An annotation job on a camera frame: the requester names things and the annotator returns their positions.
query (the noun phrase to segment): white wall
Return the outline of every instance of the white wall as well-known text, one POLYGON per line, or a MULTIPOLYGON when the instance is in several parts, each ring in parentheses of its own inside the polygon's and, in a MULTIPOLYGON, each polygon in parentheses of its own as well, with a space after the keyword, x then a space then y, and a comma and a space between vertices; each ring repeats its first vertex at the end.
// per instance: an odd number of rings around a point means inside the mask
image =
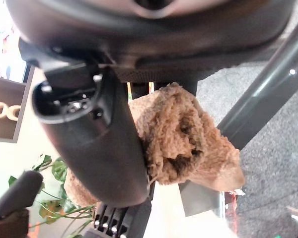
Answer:
MULTIPOLYGON (((36 69, 31 88, 43 81, 43 73, 36 69)), ((42 153, 58 157, 58 153, 48 140, 31 105, 31 92, 26 103, 17 143, 0 142, 0 196, 8 189, 10 175, 19 176, 24 169, 29 169, 42 153)))

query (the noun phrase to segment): gray metal tube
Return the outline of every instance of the gray metal tube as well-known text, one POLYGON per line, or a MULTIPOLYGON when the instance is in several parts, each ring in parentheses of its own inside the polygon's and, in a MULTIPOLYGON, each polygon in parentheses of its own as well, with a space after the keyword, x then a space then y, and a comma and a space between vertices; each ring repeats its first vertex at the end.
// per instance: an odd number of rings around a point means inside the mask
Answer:
POLYGON ((242 149, 298 90, 298 26, 218 125, 242 149))

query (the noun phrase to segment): green houseplant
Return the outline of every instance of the green houseplant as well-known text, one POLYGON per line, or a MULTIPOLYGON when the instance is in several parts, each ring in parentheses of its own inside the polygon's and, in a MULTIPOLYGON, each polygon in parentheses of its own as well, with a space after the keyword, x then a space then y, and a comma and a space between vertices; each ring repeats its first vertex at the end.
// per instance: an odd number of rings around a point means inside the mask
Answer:
MULTIPOLYGON (((50 197, 50 199, 47 200, 37 201, 40 204, 39 214, 44 219, 44 221, 29 228, 40 226, 43 224, 51 224, 56 222, 60 218, 71 219, 72 221, 65 228, 62 234, 63 238, 68 229, 73 225, 75 220, 86 219, 86 221, 82 225, 77 227, 69 236, 67 236, 67 238, 82 238, 83 236, 80 235, 80 232, 93 220, 95 205, 79 207, 73 204, 72 201, 68 198, 64 189, 67 168, 67 165, 61 158, 52 161, 51 156, 43 154, 39 157, 38 162, 34 166, 32 166, 32 170, 39 173, 46 169, 50 169, 54 179, 59 181, 61 185, 58 194, 52 195, 45 190, 45 185, 44 183, 42 183, 39 193, 45 193, 50 197)), ((8 180, 9 186, 11 186, 16 180, 17 178, 10 176, 8 180)))

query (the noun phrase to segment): framed picture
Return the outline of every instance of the framed picture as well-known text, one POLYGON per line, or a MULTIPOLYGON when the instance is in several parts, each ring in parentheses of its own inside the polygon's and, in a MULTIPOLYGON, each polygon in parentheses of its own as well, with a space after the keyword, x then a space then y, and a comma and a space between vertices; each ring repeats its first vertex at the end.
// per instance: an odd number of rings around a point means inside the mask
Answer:
POLYGON ((0 141, 18 140, 34 68, 26 67, 26 81, 18 83, 0 78, 0 141))

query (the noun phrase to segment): black plastic cover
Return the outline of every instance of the black plastic cover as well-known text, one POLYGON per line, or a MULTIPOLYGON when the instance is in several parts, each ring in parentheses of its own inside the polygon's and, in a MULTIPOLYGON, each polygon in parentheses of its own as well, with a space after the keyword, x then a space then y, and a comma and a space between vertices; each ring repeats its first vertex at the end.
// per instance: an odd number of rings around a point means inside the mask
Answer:
POLYGON ((57 151, 87 189, 105 204, 128 207, 149 194, 141 142, 127 103, 127 87, 104 69, 101 85, 85 108, 69 112, 51 102, 42 84, 33 94, 34 111, 57 151))
MULTIPOLYGON (((125 16, 81 0, 6 2, 23 38, 34 45, 63 52, 95 51, 110 61, 100 63, 124 69, 170 60, 178 60, 179 67, 182 58, 223 55, 263 45, 281 34, 295 0, 230 0, 163 19, 125 16)), ((221 67, 229 65, 222 60, 221 67)))
POLYGON ((12 212, 32 206, 40 190, 43 177, 35 171, 26 171, 0 199, 0 219, 12 212))

